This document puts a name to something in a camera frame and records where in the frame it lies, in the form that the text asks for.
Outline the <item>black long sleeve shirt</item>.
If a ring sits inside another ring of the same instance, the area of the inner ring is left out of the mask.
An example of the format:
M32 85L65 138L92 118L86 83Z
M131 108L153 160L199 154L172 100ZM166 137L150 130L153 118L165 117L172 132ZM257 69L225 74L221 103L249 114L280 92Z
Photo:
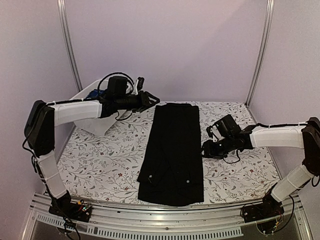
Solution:
M143 202L183 207L204 201L198 106L167 103L155 108L137 181L137 198Z

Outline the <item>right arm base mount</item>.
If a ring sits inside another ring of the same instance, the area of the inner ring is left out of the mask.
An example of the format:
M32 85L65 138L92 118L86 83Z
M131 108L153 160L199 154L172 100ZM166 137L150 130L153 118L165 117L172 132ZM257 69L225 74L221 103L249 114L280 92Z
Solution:
M263 198L261 203L245 204L240 210L240 216L245 223L249 223L281 216L284 212L281 202L277 202L273 198Z

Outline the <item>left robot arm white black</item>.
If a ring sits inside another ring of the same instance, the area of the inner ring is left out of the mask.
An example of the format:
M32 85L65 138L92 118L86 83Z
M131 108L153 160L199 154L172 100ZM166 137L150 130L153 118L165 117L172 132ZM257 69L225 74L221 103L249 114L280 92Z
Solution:
M70 198L55 157L55 128L71 122L87 119L103 119L119 110L144 112L157 105L160 99L147 91L138 94L103 94L89 99L72 99L58 102L37 100L31 109L24 128L22 148L32 154L35 171L55 202L55 209L63 216L74 213Z

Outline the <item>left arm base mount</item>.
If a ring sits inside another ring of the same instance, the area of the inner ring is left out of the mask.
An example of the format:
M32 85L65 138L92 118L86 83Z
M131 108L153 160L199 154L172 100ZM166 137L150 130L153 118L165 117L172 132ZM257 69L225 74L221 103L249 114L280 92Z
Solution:
M69 192L60 198L55 198L49 194L51 205L48 212L52 215L60 216L68 220L75 220L88 223L92 215L92 204L84 202L83 199L72 202Z

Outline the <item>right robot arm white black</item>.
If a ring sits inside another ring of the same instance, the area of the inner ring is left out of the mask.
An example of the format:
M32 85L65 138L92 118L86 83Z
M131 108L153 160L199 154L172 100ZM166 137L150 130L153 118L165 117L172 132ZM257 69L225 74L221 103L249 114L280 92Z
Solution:
M302 163L286 177L276 183L263 197L258 213L269 218L278 210L278 203L290 194L304 187L314 177L320 175L320 121L311 117L305 122L265 125L256 123L244 129L228 114L217 120L221 139L209 139L202 144L201 155L204 158L225 159L232 151L252 150L262 147L287 147L304 150Z

